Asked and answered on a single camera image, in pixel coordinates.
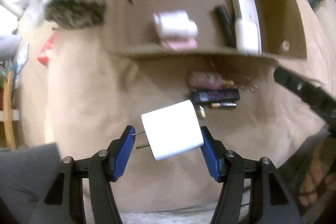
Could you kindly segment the person right hand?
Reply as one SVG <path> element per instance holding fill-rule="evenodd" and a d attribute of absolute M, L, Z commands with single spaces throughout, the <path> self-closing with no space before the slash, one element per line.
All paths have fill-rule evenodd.
<path fill-rule="evenodd" d="M 321 151 L 316 149 L 313 154 L 311 166 L 299 189 L 299 203 L 307 207 L 316 202 L 318 198 L 317 188 L 324 184 L 327 189 L 335 190 L 335 173 L 324 174 Z"/>

